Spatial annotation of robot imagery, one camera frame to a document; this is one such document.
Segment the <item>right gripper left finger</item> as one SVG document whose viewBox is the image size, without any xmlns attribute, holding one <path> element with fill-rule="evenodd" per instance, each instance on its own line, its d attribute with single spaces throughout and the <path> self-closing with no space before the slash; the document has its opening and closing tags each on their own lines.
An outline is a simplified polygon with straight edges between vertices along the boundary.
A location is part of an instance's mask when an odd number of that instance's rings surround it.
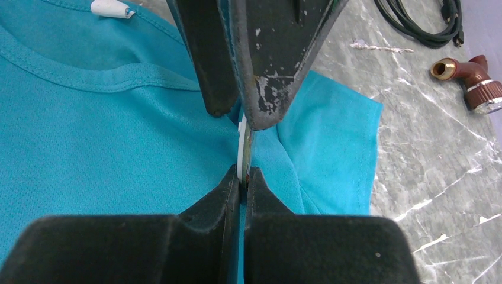
<svg viewBox="0 0 502 284">
<path fill-rule="evenodd" d="M 2 283 L 236 283 L 239 181 L 221 182 L 178 215 L 50 216 L 32 222 Z"/>
</svg>

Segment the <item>round brooch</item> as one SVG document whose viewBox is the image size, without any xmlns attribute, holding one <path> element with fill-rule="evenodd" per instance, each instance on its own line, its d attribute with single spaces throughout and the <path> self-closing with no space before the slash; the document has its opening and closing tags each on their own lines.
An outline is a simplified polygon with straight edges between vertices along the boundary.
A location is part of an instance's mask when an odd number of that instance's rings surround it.
<svg viewBox="0 0 502 284">
<path fill-rule="evenodd" d="M 237 178 L 240 184 L 247 188 L 252 160 L 252 144 L 254 131 L 250 128 L 246 115 L 243 114 L 238 125 L 239 143 L 237 151 Z"/>
</svg>

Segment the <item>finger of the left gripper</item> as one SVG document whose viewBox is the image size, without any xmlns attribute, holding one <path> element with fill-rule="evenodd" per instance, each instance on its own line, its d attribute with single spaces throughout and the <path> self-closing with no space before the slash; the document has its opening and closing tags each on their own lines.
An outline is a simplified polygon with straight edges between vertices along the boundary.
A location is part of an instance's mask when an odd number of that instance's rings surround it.
<svg viewBox="0 0 502 284">
<path fill-rule="evenodd" d="M 346 1 L 230 1 L 231 46 L 250 128 L 277 125 L 290 108 Z"/>
<path fill-rule="evenodd" d="M 206 111 L 213 117 L 228 114 L 237 101 L 229 42 L 218 1 L 167 1 L 197 74 Z"/>
</svg>

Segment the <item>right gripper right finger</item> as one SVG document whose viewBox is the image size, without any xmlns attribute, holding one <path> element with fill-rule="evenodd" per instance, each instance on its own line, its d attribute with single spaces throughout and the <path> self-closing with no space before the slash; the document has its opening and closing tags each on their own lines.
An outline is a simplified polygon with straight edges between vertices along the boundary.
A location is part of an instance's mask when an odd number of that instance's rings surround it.
<svg viewBox="0 0 502 284">
<path fill-rule="evenodd" d="M 384 217 L 300 215 L 253 167 L 244 227 L 246 283 L 419 283 L 408 241 Z"/>
</svg>

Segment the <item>teal t-shirt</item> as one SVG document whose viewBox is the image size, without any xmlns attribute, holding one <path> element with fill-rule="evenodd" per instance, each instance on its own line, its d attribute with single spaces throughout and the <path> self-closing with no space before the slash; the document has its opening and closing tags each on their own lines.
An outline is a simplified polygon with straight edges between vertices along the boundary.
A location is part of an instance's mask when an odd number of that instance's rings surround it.
<svg viewBox="0 0 502 284">
<path fill-rule="evenodd" d="M 179 212 L 236 161 L 237 122 L 204 111 L 177 29 L 146 9 L 1 2 L 1 261 L 55 214 Z M 253 161 L 296 213 L 367 215 L 382 105 L 310 72 Z"/>
</svg>

